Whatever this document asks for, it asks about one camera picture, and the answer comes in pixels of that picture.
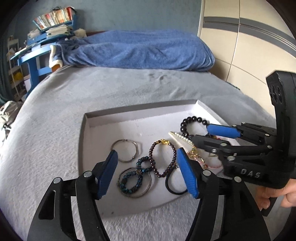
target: stack of books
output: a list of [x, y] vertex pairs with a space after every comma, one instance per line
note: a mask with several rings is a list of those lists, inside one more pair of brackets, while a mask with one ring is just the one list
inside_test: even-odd
[[73, 28], [66, 24], [59, 25], [55, 28], [50, 28], [46, 31], [46, 37], [50, 38], [56, 35], [64, 34], [64, 35], [72, 35]]
[[43, 14], [33, 22], [37, 25], [40, 30], [56, 26], [61, 23], [69, 22], [73, 20], [75, 10], [73, 7], [65, 7], [56, 11]]

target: desk leg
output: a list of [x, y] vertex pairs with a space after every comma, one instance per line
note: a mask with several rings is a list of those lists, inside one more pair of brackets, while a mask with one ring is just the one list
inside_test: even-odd
[[27, 96], [31, 93], [31, 91], [39, 84], [39, 75], [38, 69], [36, 64], [36, 59], [32, 58], [27, 60], [29, 72], [30, 72], [30, 81], [31, 81], [31, 88], [28, 91]]

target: blue gripper pad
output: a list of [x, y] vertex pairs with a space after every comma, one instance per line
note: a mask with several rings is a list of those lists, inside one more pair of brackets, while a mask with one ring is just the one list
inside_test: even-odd
[[241, 133], [232, 126], [221, 126], [210, 124], [207, 126], [207, 131], [209, 134], [214, 136], [228, 137], [228, 138], [237, 138], [241, 136]]
[[177, 163], [180, 167], [188, 192], [194, 198], [197, 198], [199, 194], [198, 187], [197, 187], [197, 179], [187, 161], [188, 159], [189, 158], [185, 153], [185, 151], [184, 150], [182, 151], [181, 148], [179, 148], [177, 150]]
[[101, 164], [101, 162], [96, 164], [96, 166], [101, 164], [96, 175], [96, 178], [98, 179], [98, 199], [101, 199], [107, 193], [110, 182], [117, 167], [117, 163], [118, 154], [115, 150], [112, 150], [103, 164]]

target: bed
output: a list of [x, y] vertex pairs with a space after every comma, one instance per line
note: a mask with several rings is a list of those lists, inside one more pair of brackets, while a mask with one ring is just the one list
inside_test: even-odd
[[[20, 238], [26, 240], [53, 178], [78, 177], [78, 143], [85, 113], [171, 100], [200, 100], [229, 125], [276, 124], [254, 100], [207, 72], [62, 67], [31, 92], [0, 156], [0, 208]], [[290, 213], [279, 202], [273, 210], [266, 218], [272, 239]], [[103, 222], [111, 240], [185, 240], [195, 212], [193, 199], [185, 195], [148, 212]], [[73, 217], [77, 238], [84, 240], [75, 206]]]

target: blue blanket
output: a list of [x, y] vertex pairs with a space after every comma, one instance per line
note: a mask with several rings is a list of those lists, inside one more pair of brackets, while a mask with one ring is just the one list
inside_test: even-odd
[[176, 30], [107, 31], [60, 41], [53, 60], [64, 65], [207, 71], [215, 62], [196, 35]]

